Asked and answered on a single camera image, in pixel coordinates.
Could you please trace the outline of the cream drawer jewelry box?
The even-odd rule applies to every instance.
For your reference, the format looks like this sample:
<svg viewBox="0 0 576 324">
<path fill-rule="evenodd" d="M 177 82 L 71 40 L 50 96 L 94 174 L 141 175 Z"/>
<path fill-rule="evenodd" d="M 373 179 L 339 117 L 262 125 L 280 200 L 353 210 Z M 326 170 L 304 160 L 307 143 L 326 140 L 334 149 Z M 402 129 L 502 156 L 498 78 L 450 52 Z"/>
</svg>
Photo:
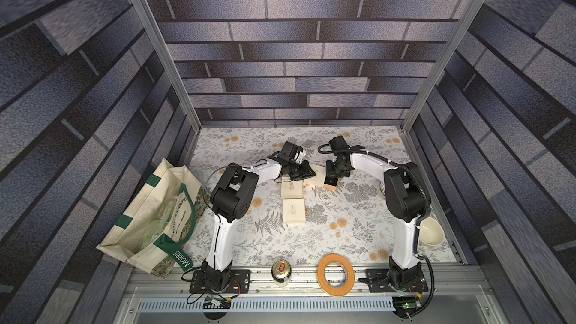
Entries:
<svg viewBox="0 0 576 324">
<path fill-rule="evenodd" d="M 303 198 L 284 199 L 282 219 L 285 224 L 304 224 L 306 222 L 305 201 Z"/>
</svg>

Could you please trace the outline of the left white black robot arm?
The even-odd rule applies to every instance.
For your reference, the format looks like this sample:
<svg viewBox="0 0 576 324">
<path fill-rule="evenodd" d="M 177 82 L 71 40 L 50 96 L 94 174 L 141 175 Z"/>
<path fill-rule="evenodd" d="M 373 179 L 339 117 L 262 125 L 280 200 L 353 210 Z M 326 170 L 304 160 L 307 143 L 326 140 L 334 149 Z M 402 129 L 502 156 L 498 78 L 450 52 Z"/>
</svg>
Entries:
<svg viewBox="0 0 576 324">
<path fill-rule="evenodd" d="M 305 156 L 306 151 L 297 145 L 276 151 L 253 166 L 237 163 L 226 166 L 210 196 L 214 233 L 210 251 L 201 265 L 210 283 L 222 287 L 230 279 L 233 237 L 240 219 L 250 208 L 257 186 L 284 176 L 293 181 L 314 177 Z"/>
</svg>

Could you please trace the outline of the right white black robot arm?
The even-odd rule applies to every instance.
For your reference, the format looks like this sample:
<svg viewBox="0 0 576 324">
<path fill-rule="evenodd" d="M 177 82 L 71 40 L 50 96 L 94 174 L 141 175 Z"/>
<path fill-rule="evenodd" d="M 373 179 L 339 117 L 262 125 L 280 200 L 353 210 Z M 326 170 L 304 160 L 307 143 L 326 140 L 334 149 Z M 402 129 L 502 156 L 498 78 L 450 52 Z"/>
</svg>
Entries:
<svg viewBox="0 0 576 324">
<path fill-rule="evenodd" d="M 431 196 L 416 163 L 396 163 L 361 145 L 350 146 L 342 136 L 318 148 L 320 154 L 332 154 L 326 162 L 326 177 L 335 181 L 361 170 L 379 179 L 385 188 L 385 204 L 394 223 L 394 245 L 389 258 L 388 283 L 396 290 L 410 284 L 422 273 L 419 254 L 420 226 L 431 215 Z"/>
</svg>

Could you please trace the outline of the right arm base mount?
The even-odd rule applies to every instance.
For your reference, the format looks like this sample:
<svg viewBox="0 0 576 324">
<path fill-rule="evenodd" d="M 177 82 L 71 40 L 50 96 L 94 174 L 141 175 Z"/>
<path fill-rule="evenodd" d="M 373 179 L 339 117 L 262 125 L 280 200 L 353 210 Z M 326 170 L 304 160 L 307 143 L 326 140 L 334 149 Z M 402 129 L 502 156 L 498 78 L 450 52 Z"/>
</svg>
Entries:
<svg viewBox="0 0 576 324">
<path fill-rule="evenodd" d="M 429 291 L 420 266 L 408 270 L 373 268 L 365 271 L 365 277 L 359 279 L 367 284 L 371 293 L 426 293 Z"/>
</svg>

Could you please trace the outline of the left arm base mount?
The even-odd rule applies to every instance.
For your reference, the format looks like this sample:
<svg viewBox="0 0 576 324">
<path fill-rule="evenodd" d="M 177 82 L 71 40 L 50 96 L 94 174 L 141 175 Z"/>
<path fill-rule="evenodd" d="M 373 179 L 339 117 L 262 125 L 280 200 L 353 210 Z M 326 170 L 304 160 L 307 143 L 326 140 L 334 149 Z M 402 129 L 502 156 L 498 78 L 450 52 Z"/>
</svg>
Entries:
<svg viewBox="0 0 576 324">
<path fill-rule="evenodd" d="M 231 269 L 220 272 L 196 270 L 190 279 L 190 294 L 230 293 L 246 294 L 250 289 L 251 270 Z"/>
</svg>

